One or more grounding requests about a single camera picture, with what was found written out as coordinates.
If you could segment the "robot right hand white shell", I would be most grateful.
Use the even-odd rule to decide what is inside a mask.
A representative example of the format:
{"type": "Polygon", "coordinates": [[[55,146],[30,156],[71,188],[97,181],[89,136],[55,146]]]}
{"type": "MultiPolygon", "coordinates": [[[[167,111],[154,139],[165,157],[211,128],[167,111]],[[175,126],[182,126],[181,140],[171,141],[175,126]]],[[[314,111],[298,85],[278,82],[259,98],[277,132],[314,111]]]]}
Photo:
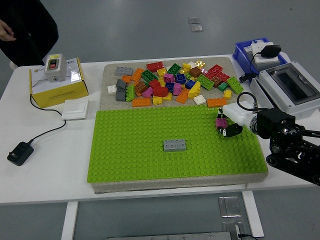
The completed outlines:
{"type": "Polygon", "coordinates": [[[216,118],[216,129],[226,138],[239,135],[246,126],[251,132],[257,115],[241,108],[237,103],[223,105],[216,118]]]}

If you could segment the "person's right hand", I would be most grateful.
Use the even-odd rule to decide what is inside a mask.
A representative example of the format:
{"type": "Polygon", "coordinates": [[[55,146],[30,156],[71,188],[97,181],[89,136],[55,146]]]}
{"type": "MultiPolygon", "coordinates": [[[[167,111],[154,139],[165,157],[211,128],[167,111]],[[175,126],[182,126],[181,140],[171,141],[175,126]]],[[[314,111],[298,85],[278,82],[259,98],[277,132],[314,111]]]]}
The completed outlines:
{"type": "Polygon", "coordinates": [[[13,30],[2,20],[0,20],[0,40],[4,42],[16,40],[13,30]]]}

